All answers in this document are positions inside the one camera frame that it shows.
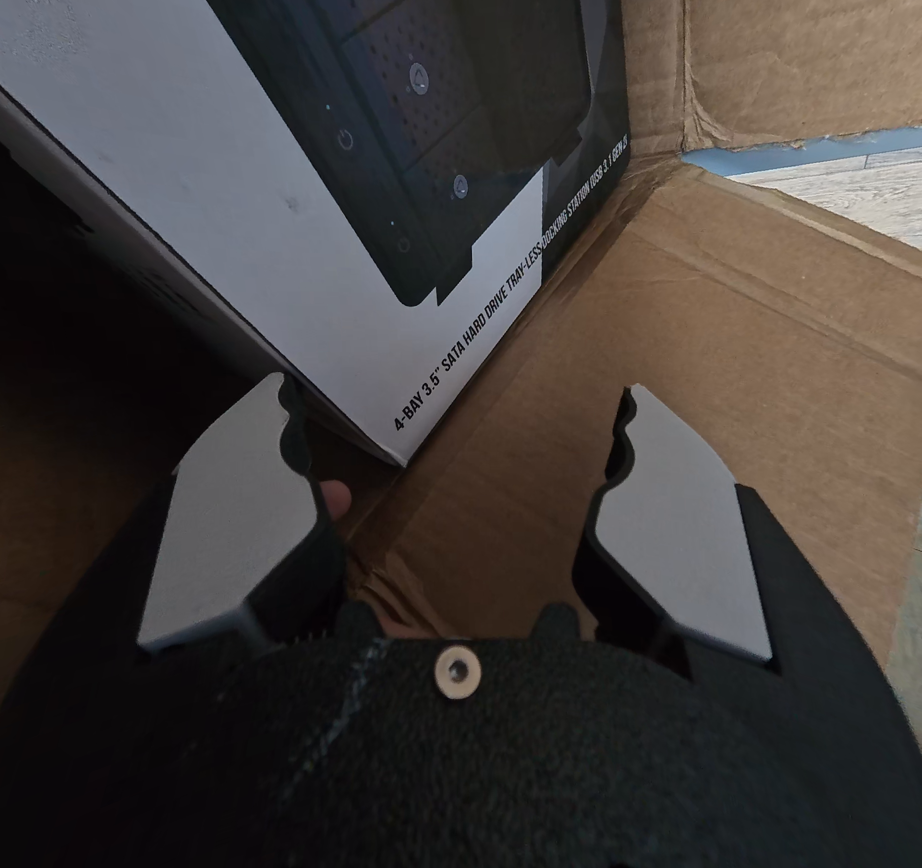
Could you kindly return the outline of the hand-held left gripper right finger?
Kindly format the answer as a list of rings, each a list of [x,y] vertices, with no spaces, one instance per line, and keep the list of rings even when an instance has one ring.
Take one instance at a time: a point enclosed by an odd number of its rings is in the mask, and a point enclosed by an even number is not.
[[[605,643],[659,660],[687,640],[758,666],[773,657],[736,479],[642,385],[622,392],[572,584]]]

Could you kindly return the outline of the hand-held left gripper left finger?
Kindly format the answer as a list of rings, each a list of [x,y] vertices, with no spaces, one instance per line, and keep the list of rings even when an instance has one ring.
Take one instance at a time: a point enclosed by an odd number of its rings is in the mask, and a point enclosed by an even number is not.
[[[236,633],[262,653],[332,630],[345,547],[305,418],[299,385],[275,372],[183,456],[137,633],[145,651]]]

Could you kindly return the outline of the brown cardboard box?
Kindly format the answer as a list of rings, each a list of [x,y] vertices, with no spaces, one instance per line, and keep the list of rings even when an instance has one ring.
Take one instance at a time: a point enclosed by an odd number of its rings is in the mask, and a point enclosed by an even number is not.
[[[621,0],[631,156],[406,466],[330,424],[352,586],[436,635],[519,636],[570,563],[620,391],[757,489],[883,663],[920,503],[920,254],[680,155],[920,124],[920,0]],[[241,330],[2,91],[2,686],[102,548],[265,375]]]

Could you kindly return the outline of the large white black product box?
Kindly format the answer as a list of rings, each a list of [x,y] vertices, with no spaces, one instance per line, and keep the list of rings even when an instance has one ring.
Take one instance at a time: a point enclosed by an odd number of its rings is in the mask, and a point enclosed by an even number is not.
[[[625,171],[620,4],[2,0],[2,91],[404,467]]]

